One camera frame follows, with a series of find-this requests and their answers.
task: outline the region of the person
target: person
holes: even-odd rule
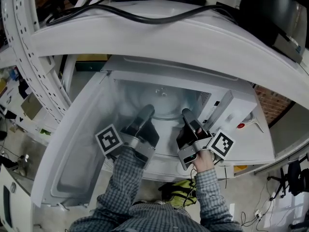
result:
[[[208,150],[199,151],[193,162],[197,170],[195,178],[200,203],[201,221],[198,224],[185,209],[174,209],[170,204],[140,203],[132,206],[141,183],[143,163],[134,156],[133,149],[122,147],[106,192],[97,198],[93,215],[73,222],[70,232],[242,231],[240,224],[232,221],[220,193]]]

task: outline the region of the floor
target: floor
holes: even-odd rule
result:
[[[2,130],[5,130],[3,121],[1,123]],[[40,159],[44,154],[45,147],[40,143],[32,140],[24,132],[17,130],[12,132],[10,130],[11,124],[8,123],[8,136],[4,142],[4,147],[12,153],[20,155],[29,155],[29,164],[27,165],[28,177],[34,178]],[[11,160],[16,161],[18,157],[14,156],[6,149],[2,149]],[[309,163],[303,162],[303,168],[308,168]],[[62,210],[59,207],[43,206],[37,208],[34,213],[34,222],[40,223],[44,232],[64,232],[70,227],[70,224],[76,219],[88,216],[89,211],[95,208],[96,198],[98,195],[104,193],[111,173],[102,171],[91,202],[87,208],[73,207],[70,211]],[[227,205],[233,219],[241,222],[241,212],[247,216],[246,221],[254,218],[254,211],[259,209],[262,214],[265,213],[262,220],[258,223],[259,230],[266,230],[268,232],[288,231],[288,225],[303,221],[303,217],[309,208],[309,194],[301,193],[293,197],[290,193],[285,198],[277,198],[270,203],[268,201],[269,193],[273,194],[278,183],[274,180],[266,181],[266,175],[252,175],[246,174],[234,179],[220,181],[222,195],[225,197]],[[143,180],[140,190],[137,195],[137,200],[153,201],[160,199],[160,192],[157,190],[162,183]],[[192,219],[199,222],[199,204],[195,204],[186,208],[190,213]],[[249,227],[243,227],[244,231],[252,232],[256,230],[257,222]]]

